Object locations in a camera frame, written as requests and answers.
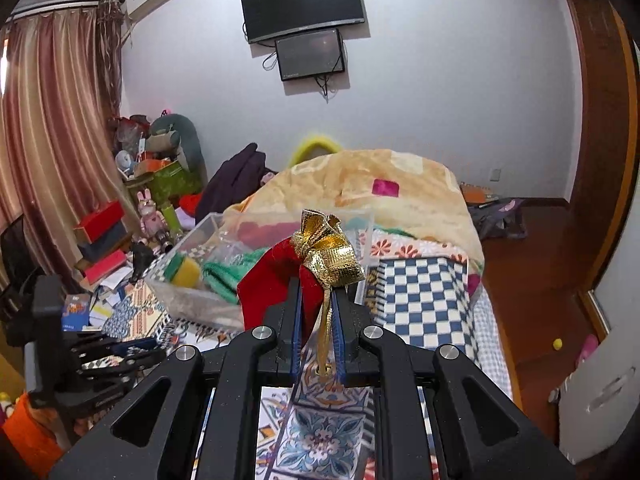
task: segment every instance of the wooden floor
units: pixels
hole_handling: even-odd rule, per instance
[[[522,409],[557,443],[558,410],[547,398],[574,371],[584,339],[593,331],[575,291],[594,249],[561,206],[528,206],[524,219],[524,240],[482,244],[483,282],[509,347]],[[563,342],[560,351],[552,346],[556,338]]]

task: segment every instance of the wall outlet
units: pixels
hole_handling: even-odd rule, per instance
[[[502,168],[493,168],[491,170],[491,173],[489,173],[489,181],[499,182],[501,173],[502,173]]]

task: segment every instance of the gold bow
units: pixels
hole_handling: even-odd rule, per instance
[[[302,264],[324,289],[318,333],[318,373],[326,376],[331,341],[331,289],[363,280],[364,271],[335,215],[305,209],[302,212],[300,231],[294,233],[291,243]]]

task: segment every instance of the red velvet ribbon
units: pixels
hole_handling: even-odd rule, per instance
[[[287,299],[289,280],[294,276],[299,277],[302,288],[302,343],[307,341],[316,323],[324,290],[312,272],[302,265],[290,238],[264,253],[238,283],[245,330],[260,326],[267,308]]]

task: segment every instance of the television screen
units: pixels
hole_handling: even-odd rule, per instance
[[[280,79],[344,72],[337,28],[304,32],[276,40]]]
[[[360,0],[242,0],[247,41],[364,22]]]

